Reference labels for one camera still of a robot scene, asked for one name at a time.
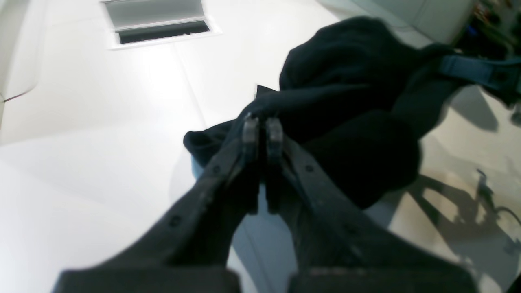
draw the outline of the screw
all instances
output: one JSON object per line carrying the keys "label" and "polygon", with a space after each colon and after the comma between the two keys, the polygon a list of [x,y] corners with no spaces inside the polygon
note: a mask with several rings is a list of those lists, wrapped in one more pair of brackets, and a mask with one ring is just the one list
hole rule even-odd
{"label": "screw", "polygon": [[170,226],[172,226],[172,227],[177,227],[177,226],[179,226],[179,224],[181,224],[181,217],[180,216],[174,216],[170,220]]}

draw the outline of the black fabric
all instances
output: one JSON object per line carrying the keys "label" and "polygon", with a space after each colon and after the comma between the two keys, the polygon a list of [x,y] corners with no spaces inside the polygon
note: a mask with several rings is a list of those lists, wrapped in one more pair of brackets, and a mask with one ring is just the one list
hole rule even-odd
{"label": "black fabric", "polygon": [[465,85],[436,74],[446,54],[453,50],[440,44],[404,45],[376,19],[335,23],[289,53],[280,91],[259,88],[236,120],[188,132],[184,145],[205,166],[240,135],[248,113],[277,116],[355,204],[369,207],[416,178],[418,140]]}

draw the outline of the dark cloth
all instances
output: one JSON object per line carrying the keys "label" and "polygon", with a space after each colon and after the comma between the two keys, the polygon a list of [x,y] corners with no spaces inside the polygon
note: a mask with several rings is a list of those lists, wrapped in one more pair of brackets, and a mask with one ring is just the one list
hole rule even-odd
{"label": "dark cloth", "polygon": [[418,140],[465,85],[436,74],[446,54],[454,52],[441,44],[404,45],[376,19],[335,23],[291,50],[280,91],[260,87],[236,120],[188,132],[184,145],[205,166],[240,135],[248,113],[277,116],[355,204],[369,207],[416,178]]}

